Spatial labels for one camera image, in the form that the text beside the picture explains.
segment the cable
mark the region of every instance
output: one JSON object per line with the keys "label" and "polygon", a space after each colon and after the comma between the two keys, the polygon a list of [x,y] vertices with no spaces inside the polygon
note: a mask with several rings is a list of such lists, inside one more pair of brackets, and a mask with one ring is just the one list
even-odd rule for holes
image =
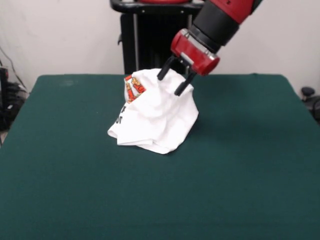
{"label": "cable", "polygon": [[18,76],[15,66],[14,66],[14,62],[12,61],[12,59],[6,54],[6,52],[2,49],[1,45],[0,45],[0,51],[2,52],[2,54],[9,60],[9,62],[11,63],[11,67],[12,67],[12,71],[14,73],[14,75],[16,76],[16,78],[18,79],[18,81],[21,83],[21,85],[27,89],[26,85],[24,84],[24,82],[21,80],[21,78]]}

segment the green felt tablecloth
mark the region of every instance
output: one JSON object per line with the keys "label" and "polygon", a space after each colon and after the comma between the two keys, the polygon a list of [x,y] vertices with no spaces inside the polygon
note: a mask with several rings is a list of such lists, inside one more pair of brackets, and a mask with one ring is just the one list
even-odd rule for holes
{"label": "green felt tablecloth", "polygon": [[0,150],[0,240],[319,240],[320,129],[280,75],[193,85],[173,153],[117,146],[121,75],[42,76]]}

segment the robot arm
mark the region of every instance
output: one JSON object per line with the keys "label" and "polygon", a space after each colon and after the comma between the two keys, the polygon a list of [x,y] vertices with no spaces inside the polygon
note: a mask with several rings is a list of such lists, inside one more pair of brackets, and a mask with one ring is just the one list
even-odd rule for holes
{"label": "robot arm", "polygon": [[262,0],[207,0],[190,29],[180,30],[171,44],[173,55],[158,74],[162,80],[173,62],[189,69],[189,75],[175,91],[180,96],[196,74],[208,75],[218,65],[216,55],[239,30]]}

